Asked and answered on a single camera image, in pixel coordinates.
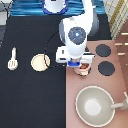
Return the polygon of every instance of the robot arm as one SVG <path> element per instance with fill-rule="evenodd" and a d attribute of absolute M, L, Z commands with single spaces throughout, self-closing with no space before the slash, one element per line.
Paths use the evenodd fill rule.
<path fill-rule="evenodd" d="M 66 46 L 58 48 L 56 52 L 57 63 L 66 63 L 71 60 L 79 60 L 79 62 L 84 62 L 85 60 L 87 62 L 89 57 L 90 59 L 94 57 L 94 55 L 84 55 L 87 43 L 87 35 L 91 31 L 94 21 L 94 6 L 91 0 L 82 0 L 82 2 L 85 11 L 84 14 L 65 18 L 61 20 L 59 24 L 60 39 Z"/>

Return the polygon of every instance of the black table surface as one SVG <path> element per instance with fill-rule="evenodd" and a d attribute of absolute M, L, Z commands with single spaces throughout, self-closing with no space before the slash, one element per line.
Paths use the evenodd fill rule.
<path fill-rule="evenodd" d="M 61 19 L 68 16 L 9 17 L 0 50 L 0 128 L 66 128 L 66 68 L 36 72 L 31 59 L 43 54 L 49 38 L 58 31 Z M 100 29 L 90 40 L 111 39 L 102 29 L 108 22 L 100 16 Z M 63 43 L 57 33 L 47 49 L 51 65 Z M 7 63 L 12 48 L 17 48 L 19 66 L 10 71 Z"/>

